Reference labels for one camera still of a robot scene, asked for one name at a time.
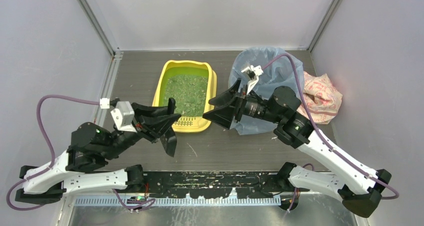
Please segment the translucent plastic bag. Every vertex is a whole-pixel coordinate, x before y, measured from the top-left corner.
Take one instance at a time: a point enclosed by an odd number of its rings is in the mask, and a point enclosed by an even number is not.
[[[248,83],[249,79],[241,73],[241,70],[246,66],[260,65],[264,67],[276,56],[283,53],[286,53],[283,49],[275,47],[252,47],[244,50],[237,56],[232,65],[228,79],[228,87],[232,86],[237,78],[241,78],[241,87]],[[303,90],[305,84],[303,63],[294,56],[290,56],[295,62],[297,75],[299,76],[300,85]],[[269,99],[274,89],[282,85],[290,87],[295,91],[296,96],[298,98],[300,97],[293,68],[287,57],[283,56],[276,60],[272,65],[263,70],[263,72],[264,73],[259,77],[259,82],[253,88],[253,91],[263,99]],[[247,115],[243,115],[240,122],[233,122],[231,124],[231,129],[235,128],[240,135],[265,133],[274,130],[276,127],[276,124],[261,119],[254,119]]]

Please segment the wooden floor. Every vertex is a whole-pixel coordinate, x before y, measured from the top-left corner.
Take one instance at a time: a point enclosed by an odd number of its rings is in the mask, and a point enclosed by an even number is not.
[[[208,62],[217,74],[217,93],[228,88],[229,72],[240,51],[127,51],[123,54],[112,98],[152,105],[164,64],[170,60]],[[315,75],[311,55],[307,51],[289,51],[303,62],[303,69]],[[113,130],[108,114],[104,126]],[[332,140],[330,125],[320,128]],[[118,170],[141,164],[149,171],[277,171],[285,162],[298,165],[313,163],[317,170],[325,167],[308,155],[272,139],[272,132],[258,135],[238,135],[236,130],[224,130],[211,124],[197,134],[177,134],[175,157],[169,157],[160,143],[141,140],[109,163],[105,170]]]

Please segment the shiny metal surface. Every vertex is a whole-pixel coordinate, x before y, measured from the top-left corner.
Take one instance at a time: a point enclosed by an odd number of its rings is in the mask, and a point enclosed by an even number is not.
[[[342,204],[321,194],[302,194],[299,205],[286,211],[276,206],[158,207],[132,213],[122,207],[74,207],[70,226],[357,226]]]

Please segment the robotic arm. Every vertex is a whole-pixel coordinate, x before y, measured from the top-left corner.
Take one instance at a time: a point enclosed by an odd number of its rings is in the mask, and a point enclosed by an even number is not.
[[[257,82],[252,70],[246,72],[250,82]],[[203,118],[226,129],[230,128],[234,118],[240,121],[243,115],[276,123],[277,128],[273,132],[280,141],[312,156],[335,174],[322,174],[287,162],[277,174],[277,184],[285,191],[293,191],[296,187],[321,192],[341,201],[354,214],[368,218],[377,208],[385,188],[370,177],[387,184],[391,174],[384,169],[376,171],[362,164],[324,136],[333,147],[330,150],[318,136],[310,120],[296,112],[301,102],[291,88],[280,86],[268,100],[263,100],[252,91],[252,84],[239,91],[240,84],[239,78],[230,89],[211,99],[209,104],[214,105],[215,109],[204,113]],[[369,176],[364,176],[342,160],[335,151]]]
[[[111,111],[114,131],[109,132],[91,122],[80,125],[72,132],[68,149],[55,159],[46,173],[25,181],[23,188],[16,192],[16,201],[43,205],[55,203],[70,193],[108,189],[137,192],[145,187],[141,165],[114,172],[94,171],[143,138],[152,143],[160,139],[165,152],[173,157],[177,138],[171,126],[181,117],[174,114],[175,100],[170,98],[165,107],[130,104],[119,99],[100,100],[102,109],[110,105],[114,107]],[[27,179],[49,165],[50,162],[40,167],[23,166],[19,177]]]

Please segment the white panel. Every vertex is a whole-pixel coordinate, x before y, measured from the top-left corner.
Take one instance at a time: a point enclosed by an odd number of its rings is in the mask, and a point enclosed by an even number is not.
[[[343,93],[337,144],[389,170],[400,192],[380,203],[373,226],[424,222],[423,9],[423,0],[343,0],[312,53],[318,75]]]
[[[46,94],[98,100],[111,57],[77,0],[0,0],[0,9],[0,215],[3,225],[49,226],[58,219],[60,203],[16,212],[5,201],[22,165],[50,160],[37,125],[37,102]],[[45,102],[41,117],[57,154],[70,144],[72,131],[93,120],[94,110],[58,99]]]
[[[331,0],[88,0],[121,50],[306,49]]]

